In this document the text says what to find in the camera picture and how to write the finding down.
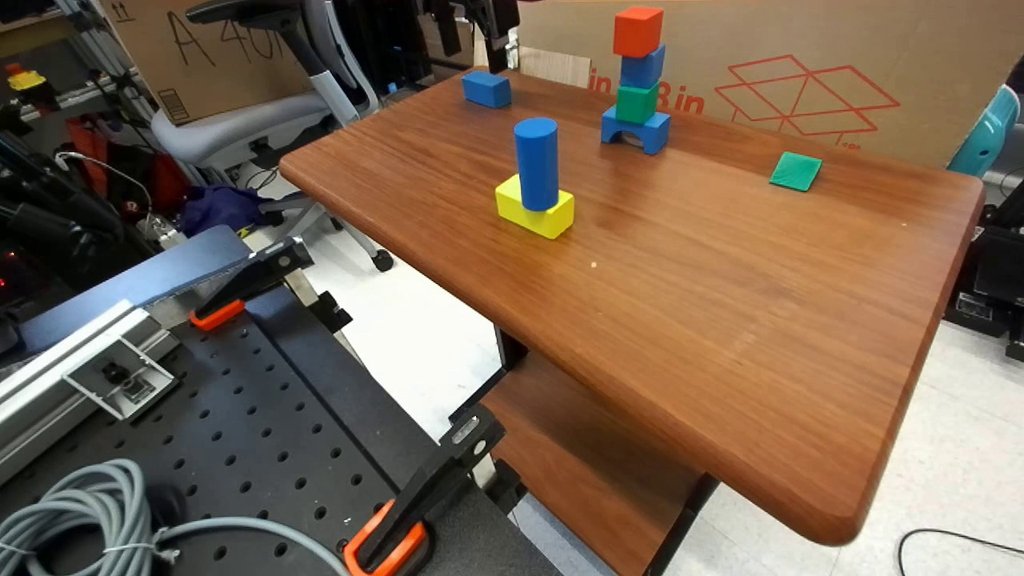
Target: cable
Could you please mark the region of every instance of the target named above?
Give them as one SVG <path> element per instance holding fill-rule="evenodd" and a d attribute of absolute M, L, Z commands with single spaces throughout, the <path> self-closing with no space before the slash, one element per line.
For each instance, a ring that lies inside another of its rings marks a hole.
<path fill-rule="evenodd" d="M 160 549 L 164 540 L 180 540 L 180 539 L 191 539 L 202 533 L 265 533 L 265 534 L 277 534 L 284 540 L 293 540 L 300 549 L 307 549 L 312 557 L 319 557 L 332 574 L 346 574 L 340 557 L 332 557 L 325 549 L 319 549 L 312 539 L 288 527 L 288 526 L 275 526 L 265 518 L 245 518 L 245 516 L 224 516 L 224 518 L 202 518 L 202 523 L 185 523 L 175 527 L 160 527 L 152 544 Z"/>
<path fill-rule="evenodd" d="M 139 192 L 139 198 L 143 198 L 143 207 L 146 207 L 146 211 L 143 211 L 143 220 L 149 220 L 149 233 L 160 237 L 160 233 L 156 233 L 156 215 L 152 215 L 152 192 L 149 192 L 139 181 L 135 181 L 130 173 L 123 173 L 123 171 L 117 171 L 117 166 L 113 166 L 113 165 L 98 161 L 98 156 L 79 153 L 79 151 L 57 151 L 57 153 L 54 153 L 54 161 L 57 161 L 59 166 L 67 166 L 67 156 L 70 156 L 70 161 L 79 161 L 79 165 L 95 165 L 95 166 L 102 166 L 105 173 L 130 184 L 130 185 Z"/>
<path fill-rule="evenodd" d="M 919 539 L 919 534 L 939 534 L 939 539 L 958 539 L 958 540 L 972 540 L 972 544 L 982 544 L 982 549 L 994 549 L 994 551 L 1004 551 L 1004 553 L 1022 553 L 1022 549 L 1012 549 L 1012 544 L 999 544 L 999 540 L 986 540 L 986 539 L 972 539 L 972 534 L 960 534 L 960 533 L 946 533 L 946 527 L 911 527 L 898 539 L 897 544 L 897 567 L 898 567 L 898 576 L 906 576 L 906 567 L 901 567 L 901 549 Z"/>
<path fill-rule="evenodd" d="M 19 569 L 44 574 L 34 551 L 83 526 L 98 527 L 102 557 L 83 567 L 79 576 L 149 576 L 152 557 L 169 564 L 180 557 L 180 551 L 160 551 L 160 544 L 202 533 L 265 533 L 307 549 L 332 574 L 346 576 L 342 564 L 312 539 L 265 518 L 202 518 L 152 534 L 143 475 L 123 458 L 79 469 L 57 481 L 34 506 L 6 516 L 0 523 L 0 576 Z"/>

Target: green block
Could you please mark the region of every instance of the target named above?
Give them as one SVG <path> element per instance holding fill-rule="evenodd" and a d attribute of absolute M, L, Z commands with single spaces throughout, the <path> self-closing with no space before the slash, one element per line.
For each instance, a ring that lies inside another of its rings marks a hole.
<path fill-rule="evenodd" d="M 658 104 L 656 87 L 652 91 L 622 87 L 613 101 L 613 118 L 644 125 L 652 117 L 656 104 Z"/>
<path fill-rule="evenodd" d="M 820 173 L 821 161 L 804 153 L 779 153 L 769 184 L 792 192 L 808 192 Z"/>

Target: wooden table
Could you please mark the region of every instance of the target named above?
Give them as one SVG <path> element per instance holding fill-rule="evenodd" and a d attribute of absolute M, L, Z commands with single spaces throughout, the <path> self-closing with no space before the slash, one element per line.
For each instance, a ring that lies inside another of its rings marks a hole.
<path fill-rule="evenodd" d="M 516 78 L 516 105 L 489 111 L 440 85 L 284 156 L 284 175 L 537 352 L 486 398 L 506 456 L 622 574 L 675 523 L 683 463 L 850 540 L 978 184 L 689 117 L 644 156 L 598 145 L 603 105 Z M 561 123 L 575 192 L 558 243 L 491 207 L 527 117 Z M 779 151 L 825 161 L 808 195 L 769 185 Z"/>

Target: blue cylinder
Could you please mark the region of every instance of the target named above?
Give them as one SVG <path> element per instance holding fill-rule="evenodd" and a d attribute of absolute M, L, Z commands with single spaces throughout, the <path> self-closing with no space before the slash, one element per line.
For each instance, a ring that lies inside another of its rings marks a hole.
<path fill-rule="evenodd" d="M 516 156 L 521 205 L 527 211 L 548 211 L 558 203 L 558 123 L 526 118 L 516 125 Z"/>

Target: stacked blocks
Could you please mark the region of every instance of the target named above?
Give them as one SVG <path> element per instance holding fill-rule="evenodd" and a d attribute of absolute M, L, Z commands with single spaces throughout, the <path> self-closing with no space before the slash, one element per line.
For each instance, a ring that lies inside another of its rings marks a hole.
<path fill-rule="evenodd" d="M 613 15 L 613 55 L 622 55 L 622 87 L 613 109 L 600 117 L 600 142 L 633 137 L 644 153 L 670 145 L 672 118 L 656 111 L 664 70 L 662 10 L 631 7 Z"/>
<path fill-rule="evenodd" d="M 462 78 L 462 92 L 484 109 L 507 109 L 512 105 L 512 87 L 498 75 L 469 70 Z"/>
<path fill-rule="evenodd" d="M 496 185 L 498 217 L 558 241 L 574 229 L 575 198 L 558 185 L 558 123 L 526 118 L 516 125 L 518 173 Z"/>

